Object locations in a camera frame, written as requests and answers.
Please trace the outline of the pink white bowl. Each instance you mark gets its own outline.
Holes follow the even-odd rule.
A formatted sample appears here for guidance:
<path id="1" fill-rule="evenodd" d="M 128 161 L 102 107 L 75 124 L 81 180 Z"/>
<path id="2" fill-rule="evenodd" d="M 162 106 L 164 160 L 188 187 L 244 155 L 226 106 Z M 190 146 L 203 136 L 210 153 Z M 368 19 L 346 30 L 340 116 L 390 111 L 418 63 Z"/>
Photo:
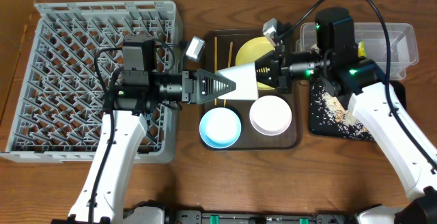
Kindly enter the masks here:
<path id="1" fill-rule="evenodd" d="M 262 96 L 252 104 L 249 120 L 257 132 L 277 136 L 285 132 L 292 123 L 292 110 L 278 96 Z"/>

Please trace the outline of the light blue bowl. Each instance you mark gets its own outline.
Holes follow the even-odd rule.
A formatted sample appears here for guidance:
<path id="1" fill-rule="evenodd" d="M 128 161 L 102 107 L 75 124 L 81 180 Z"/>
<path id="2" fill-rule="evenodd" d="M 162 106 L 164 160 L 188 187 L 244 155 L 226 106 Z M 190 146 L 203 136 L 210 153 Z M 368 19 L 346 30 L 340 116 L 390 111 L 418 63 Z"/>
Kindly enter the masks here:
<path id="1" fill-rule="evenodd" d="M 229 148 L 242 131 L 240 118 L 234 111 L 217 107 L 206 112 L 199 123 L 199 134 L 203 142 L 214 149 Z"/>

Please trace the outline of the green orange snack wrapper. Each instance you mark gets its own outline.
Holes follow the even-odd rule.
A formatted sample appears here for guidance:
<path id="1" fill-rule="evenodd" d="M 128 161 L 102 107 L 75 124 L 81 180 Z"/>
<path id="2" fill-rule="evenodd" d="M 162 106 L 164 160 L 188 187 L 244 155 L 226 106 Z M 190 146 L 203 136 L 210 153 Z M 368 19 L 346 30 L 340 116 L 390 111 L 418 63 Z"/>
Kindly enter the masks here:
<path id="1" fill-rule="evenodd" d="M 367 53 L 365 51 L 365 43 L 363 41 L 360 41 L 358 43 L 358 56 L 359 57 L 367 57 Z"/>

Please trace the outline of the white cup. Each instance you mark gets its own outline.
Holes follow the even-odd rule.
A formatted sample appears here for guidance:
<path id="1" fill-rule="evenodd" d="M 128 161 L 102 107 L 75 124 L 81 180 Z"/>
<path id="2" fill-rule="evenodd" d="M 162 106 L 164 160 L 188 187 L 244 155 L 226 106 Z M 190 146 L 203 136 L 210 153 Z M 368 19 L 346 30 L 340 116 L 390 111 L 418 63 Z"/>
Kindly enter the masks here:
<path id="1" fill-rule="evenodd" d="M 218 99 L 257 100 L 259 98 L 254 62 L 225 68 L 219 70 L 217 74 L 236 84 L 236 89 L 234 91 L 219 96 Z"/>

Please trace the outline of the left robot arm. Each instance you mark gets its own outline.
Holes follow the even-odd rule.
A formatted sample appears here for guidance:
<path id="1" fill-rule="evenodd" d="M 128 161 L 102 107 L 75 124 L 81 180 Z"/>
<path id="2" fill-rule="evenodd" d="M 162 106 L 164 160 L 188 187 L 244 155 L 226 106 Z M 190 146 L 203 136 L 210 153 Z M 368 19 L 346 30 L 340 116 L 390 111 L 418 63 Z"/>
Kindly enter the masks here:
<path id="1" fill-rule="evenodd" d="M 138 147 L 159 106 L 203 104 L 236 90 L 236 83 L 203 69 L 156 71 L 156 48 L 170 46 L 147 35 L 125 37 L 119 51 L 124 65 L 104 92 L 98 149 L 83 189 L 65 223 L 122 223 L 124 196 Z"/>

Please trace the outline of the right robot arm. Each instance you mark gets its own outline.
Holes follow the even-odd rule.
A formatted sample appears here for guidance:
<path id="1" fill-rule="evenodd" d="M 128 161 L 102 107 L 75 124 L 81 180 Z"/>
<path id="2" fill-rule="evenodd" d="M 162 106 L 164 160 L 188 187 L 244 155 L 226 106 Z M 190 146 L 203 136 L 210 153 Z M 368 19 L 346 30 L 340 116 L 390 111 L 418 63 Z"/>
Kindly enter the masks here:
<path id="1" fill-rule="evenodd" d="M 357 223 L 435 223 L 436 147 L 409 116 L 389 82 L 389 72 L 360 56 L 347 9 L 315 15 L 317 50 L 291 53 L 290 24 L 272 18 L 262 32 L 274 50 L 256 60 L 257 81 L 286 92 L 294 80 L 316 80 L 372 135 L 392 164 L 410 203 L 376 206 L 356 214 Z"/>

